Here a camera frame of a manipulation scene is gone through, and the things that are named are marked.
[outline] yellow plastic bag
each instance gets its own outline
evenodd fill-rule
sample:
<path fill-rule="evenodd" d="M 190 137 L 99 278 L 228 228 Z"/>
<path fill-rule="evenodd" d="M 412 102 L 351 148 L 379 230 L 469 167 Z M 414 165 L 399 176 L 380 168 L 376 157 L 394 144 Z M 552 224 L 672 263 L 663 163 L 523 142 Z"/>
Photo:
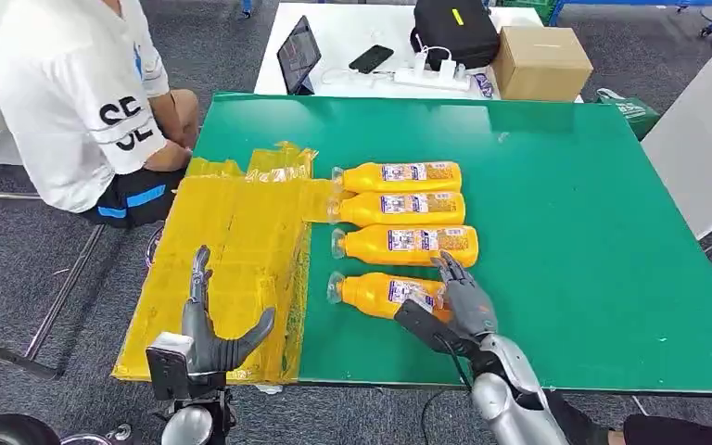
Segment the yellow plastic bag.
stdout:
<path fill-rule="evenodd" d="M 209 311 L 219 337 L 241 337 L 264 308 L 275 307 L 272 333 L 228 373 L 230 383 L 287 383 L 299 375 L 306 309 L 315 152 L 290 143 L 257 149 L 246 173 L 228 160 L 193 159 L 143 285 L 112 375 L 149 380 L 146 346 L 162 331 L 178 333 L 192 259 L 211 250 Z M 322 193 L 325 187 L 319 187 Z"/>

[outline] person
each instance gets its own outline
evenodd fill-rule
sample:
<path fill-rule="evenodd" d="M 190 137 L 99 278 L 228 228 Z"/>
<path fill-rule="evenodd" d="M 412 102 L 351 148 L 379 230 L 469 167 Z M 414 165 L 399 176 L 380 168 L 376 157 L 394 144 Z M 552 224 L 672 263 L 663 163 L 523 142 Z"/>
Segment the person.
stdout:
<path fill-rule="evenodd" d="M 623 429 L 593 422 L 557 391 L 545 391 L 553 417 L 571 445 L 712 445 L 712 426 L 669 417 L 632 414 Z"/>
<path fill-rule="evenodd" d="M 0 109 L 42 200 L 117 227 L 167 217 L 197 138 L 139 0 L 11 2 Z"/>

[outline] cardboard box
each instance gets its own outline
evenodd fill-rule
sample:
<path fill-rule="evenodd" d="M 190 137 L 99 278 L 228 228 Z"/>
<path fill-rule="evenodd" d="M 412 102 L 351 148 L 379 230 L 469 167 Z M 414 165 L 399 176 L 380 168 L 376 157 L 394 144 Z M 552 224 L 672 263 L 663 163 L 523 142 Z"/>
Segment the cardboard box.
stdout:
<path fill-rule="evenodd" d="M 573 101 L 593 66 L 571 28 L 504 26 L 492 62 L 501 99 Z"/>

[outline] green table mat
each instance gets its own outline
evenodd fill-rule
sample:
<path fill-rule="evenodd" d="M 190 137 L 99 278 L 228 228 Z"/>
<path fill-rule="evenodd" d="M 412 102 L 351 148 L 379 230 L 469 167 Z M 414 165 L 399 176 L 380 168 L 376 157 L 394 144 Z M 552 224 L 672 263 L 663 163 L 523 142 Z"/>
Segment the green table mat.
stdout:
<path fill-rule="evenodd" d="M 245 167 L 281 140 L 320 152 L 315 177 L 459 162 L 479 235 L 471 272 L 545 387 L 712 392 L 711 264 L 615 107 L 220 94 L 195 156 Z M 336 261 L 331 230 L 312 229 L 299 380 L 457 384 L 449 357 L 325 299 L 333 271 L 435 272 Z"/>

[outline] white t-shirt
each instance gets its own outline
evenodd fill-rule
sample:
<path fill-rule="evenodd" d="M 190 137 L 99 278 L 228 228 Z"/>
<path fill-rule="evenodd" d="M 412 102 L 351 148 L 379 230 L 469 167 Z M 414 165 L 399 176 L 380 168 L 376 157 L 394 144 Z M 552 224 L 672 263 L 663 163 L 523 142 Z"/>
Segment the white t-shirt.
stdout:
<path fill-rule="evenodd" d="M 168 76 L 138 0 L 15 0 L 0 25 L 0 108 L 44 202 L 82 212 L 165 146 L 148 98 Z"/>

